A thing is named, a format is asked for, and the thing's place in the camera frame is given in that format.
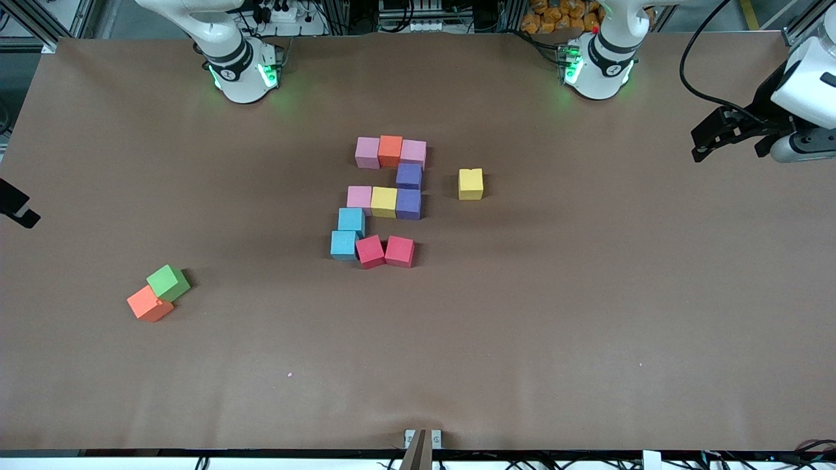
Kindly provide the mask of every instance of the yellow cube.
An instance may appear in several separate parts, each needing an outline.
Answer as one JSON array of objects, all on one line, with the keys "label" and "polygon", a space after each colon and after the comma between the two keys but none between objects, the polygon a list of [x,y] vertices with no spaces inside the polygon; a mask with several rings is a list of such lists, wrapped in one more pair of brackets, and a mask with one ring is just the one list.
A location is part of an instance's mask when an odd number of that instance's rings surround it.
[{"label": "yellow cube", "polygon": [[394,187],[371,188],[371,215],[375,217],[397,218],[395,204],[398,202],[398,190]]},{"label": "yellow cube", "polygon": [[485,187],[482,183],[482,169],[474,168],[459,170],[459,200],[478,201],[482,199],[482,192]]}]

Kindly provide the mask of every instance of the table surface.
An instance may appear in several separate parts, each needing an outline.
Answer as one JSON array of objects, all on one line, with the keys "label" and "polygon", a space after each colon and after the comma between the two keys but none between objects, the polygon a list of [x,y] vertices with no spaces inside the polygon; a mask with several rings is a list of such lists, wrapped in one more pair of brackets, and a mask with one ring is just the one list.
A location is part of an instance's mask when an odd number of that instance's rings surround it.
[{"label": "table surface", "polygon": [[[836,434],[836,163],[749,143],[691,160],[713,109],[656,34],[593,102],[514,37],[296,41],[235,105],[188,41],[62,42],[3,176],[0,447],[790,449]],[[694,85],[747,103],[777,33],[706,34]],[[417,266],[329,259],[358,135],[427,140],[426,218],[370,220]],[[458,168],[487,197],[459,202]],[[125,299],[172,263],[156,324]]]}]

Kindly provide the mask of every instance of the green cube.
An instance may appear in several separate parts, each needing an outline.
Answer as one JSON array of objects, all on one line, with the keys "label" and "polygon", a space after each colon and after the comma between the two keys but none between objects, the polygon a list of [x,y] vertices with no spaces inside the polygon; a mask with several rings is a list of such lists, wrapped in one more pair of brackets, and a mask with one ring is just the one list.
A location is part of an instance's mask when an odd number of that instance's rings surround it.
[{"label": "green cube", "polygon": [[167,264],[148,276],[148,285],[154,291],[154,295],[162,300],[174,302],[178,297],[185,294],[191,287],[186,276],[180,269]]}]

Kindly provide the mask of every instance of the blue cube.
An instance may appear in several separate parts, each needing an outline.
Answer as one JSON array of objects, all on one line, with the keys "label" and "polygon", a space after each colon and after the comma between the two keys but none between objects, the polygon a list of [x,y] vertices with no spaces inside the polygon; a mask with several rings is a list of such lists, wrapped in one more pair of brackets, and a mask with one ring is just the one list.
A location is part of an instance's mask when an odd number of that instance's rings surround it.
[{"label": "blue cube", "polygon": [[421,219],[421,192],[417,189],[399,189],[395,201],[395,215],[399,219]]},{"label": "blue cube", "polygon": [[337,230],[353,230],[357,236],[365,238],[365,214],[362,207],[343,207],[339,209]]},{"label": "blue cube", "polygon": [[360,240],[360,237],[354,230],[331,232],[331,258],[337,261],[356,261],[357,252],[354,250],[354,244],[357,240]]},{"label": "blue cube", "polygon": [[395,186],[398,189],[421,189],[421,164],[400,163],[398,175],[395,177]]}]

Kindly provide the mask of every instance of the cube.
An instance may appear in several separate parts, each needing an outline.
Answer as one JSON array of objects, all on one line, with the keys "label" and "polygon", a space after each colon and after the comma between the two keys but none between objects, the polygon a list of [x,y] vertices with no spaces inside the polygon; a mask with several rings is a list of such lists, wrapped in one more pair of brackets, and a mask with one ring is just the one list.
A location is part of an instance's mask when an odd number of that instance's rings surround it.
[{"label": "cube", "polygon": [[357,253],[354,244],[359,237],[354,230],[334,230],[331,232],[331,258],[337,261],[356,261]]},{"label": "cube", "polygon": [[365,237],[365,214],[359,207],[343,207],[339,209],[337,230],[357,232],[358,237]]},{"label": "cube", "polygon": [[380,160],[377,157],[377,147],[380,139],[377,137],[358,137],[357,149],[354,150],[354,159],[358,168],[380,168]]},{"label": "cube", "polygon": [[474,168],[473,170],[462,168],[459,170],[460,201],[478,201],[482,199],[484,188],[481,168]]},{"label": "cube", "polygon": [[418,163],[421,169],[426,169],[426,142],[423,140],[407,140],[400,146],[401,163]]},{"label": "cube", "polygon": [[396,218],[395,205],[398,202],[398,190],[394,187],[371,188],[371,215],[375,217]]},{"label": "cube", "polygon": [[383,243],[380,242],[380,236],[363,238],[358,240],[357,255],[360,258],[360,264],[363,269],[372,269],[375,266],[386,264],[385,255],[383,254]]},{"label": "cube", "polygon": [[398,165],[398,174],[395,177],[395,186],[398,189],[421,189],[421,165],[417,163],[401,163]]},{"label": "cube", "polygon": [[400,147],[403,142],[404,138],[396,135],[380,136],[380,145],[377,149],[380,166],[398,166],[398,163],[400,163]]},{"label": "cube", "polygon": [[137,319],[151,323],[166,316],[174,309],[174,304],[157,297],[150,285],[146,285],[139,292],[131,295],[128,298],[128,305],[134,311],[134,316]]},{"label": "cube", "polygon": [[146,280],[154,291],[154,294],[160,300],[168,302],[174,302],[191,288],[183,272],[170,264],[157,269],[157,272],[148,276]]},{"label": "cube", "polygon": [[412,268],[412,255],[415,254],[415,242],[409,238],[389,237],[386,242],[386,264],[398,268]]},{"label": "cube", "polygon": [[346,207],[360,207],[363,214],[371,215],[371,186],[349,186],[349,197]]},{"label": "cube", "polygon": [[421,219],[421,192],[417,189],[399,189],[395,202],[395,215],[399,219]]}]

